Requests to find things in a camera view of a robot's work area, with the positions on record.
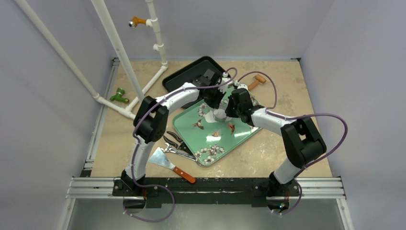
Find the white dough ball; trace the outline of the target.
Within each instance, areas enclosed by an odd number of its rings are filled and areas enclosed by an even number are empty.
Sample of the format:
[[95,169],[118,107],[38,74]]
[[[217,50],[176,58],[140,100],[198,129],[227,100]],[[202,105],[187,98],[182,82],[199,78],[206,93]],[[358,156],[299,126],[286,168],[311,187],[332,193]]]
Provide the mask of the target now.
[[219,118],[219,117],[216,117],[212,111],[210,111],[209,113],[207,113],[207,114],[204,116],[204,119],[205,119],[205,121],[208,122],[208,123],[223,123],[223,122],[228,122],[228,121],[230,121],[232,118],[231,118],[231,117],[228,117],[228,116],[220,117],[220,118]]

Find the wooden dough roller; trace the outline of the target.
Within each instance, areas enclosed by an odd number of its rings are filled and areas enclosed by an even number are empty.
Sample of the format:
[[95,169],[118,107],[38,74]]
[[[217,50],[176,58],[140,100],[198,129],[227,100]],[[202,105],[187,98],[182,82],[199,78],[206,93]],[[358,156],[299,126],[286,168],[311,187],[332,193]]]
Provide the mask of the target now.
[[260,75],[260,74],[257,74],[257,75],[254,77],[254,81],[248,86],[248,90],[249,90],[249,91],[252,91],[252,90],[253,90],[255,87],[257,87],[259,84],[264,84],[266,81],[267,81],[267,80],[266,80],[265,77],[263,77],[263,76]]

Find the black plastic tray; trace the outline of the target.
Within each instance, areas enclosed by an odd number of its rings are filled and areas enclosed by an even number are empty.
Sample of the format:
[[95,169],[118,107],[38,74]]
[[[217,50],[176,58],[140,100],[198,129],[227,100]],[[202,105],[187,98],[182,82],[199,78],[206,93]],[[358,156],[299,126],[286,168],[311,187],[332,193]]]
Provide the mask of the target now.
[[169,93],[177,90],[186,82],[197,83],[198,86],[207,86],[207,83],[198,83],[197,81],[203,76],[217,77],[217,84],[219,84],[224,71],[224,68],[212,57],[204,56],[164,78],[162,85]]

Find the green floral tray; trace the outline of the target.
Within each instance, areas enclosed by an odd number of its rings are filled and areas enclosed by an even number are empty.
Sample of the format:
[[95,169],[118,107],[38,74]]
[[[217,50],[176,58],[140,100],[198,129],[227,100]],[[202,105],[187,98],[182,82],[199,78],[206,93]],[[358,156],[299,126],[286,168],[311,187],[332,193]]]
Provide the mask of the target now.
[[213,110],[201,100],[172,120],[173,128],[203,166],[214,164],[260,130],[243,123],[239,118],[223,123],[205,121],[204,116],[210,111],[219,118],[226,116],[225,109],[232,91],[226,91],[218,110]]

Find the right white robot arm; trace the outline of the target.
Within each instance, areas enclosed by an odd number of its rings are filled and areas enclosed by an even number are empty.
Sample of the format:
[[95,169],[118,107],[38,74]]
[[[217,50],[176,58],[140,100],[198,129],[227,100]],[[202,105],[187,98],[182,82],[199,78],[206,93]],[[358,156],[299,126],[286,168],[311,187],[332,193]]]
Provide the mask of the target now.
[[287,183],[293,180],[305,165],[327,151],[326,144],[311,118],[272,114],[264,106],[254,105],[246,89],[231,92],[226,115],[282,137],[287,159],[271,173],[269,181],[269,189],[275,195],[286,191]]

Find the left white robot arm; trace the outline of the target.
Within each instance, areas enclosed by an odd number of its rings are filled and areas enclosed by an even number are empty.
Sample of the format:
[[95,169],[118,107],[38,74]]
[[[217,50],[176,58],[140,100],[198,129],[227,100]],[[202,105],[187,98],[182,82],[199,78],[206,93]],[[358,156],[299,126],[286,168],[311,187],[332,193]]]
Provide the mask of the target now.
[[202,75],[196,81],[186,82],[163,96],[147,96],[143,99],[133,122],[134,152],[120,176],[124,190],[129,195],[137,196],[145,187],[142,182],[146,175],[147,160],[154,144],[166,131],[169,115],[188,103],[200,100],[204,100],[210,108],[218,109],[233,80],[226,71],[220,75]]

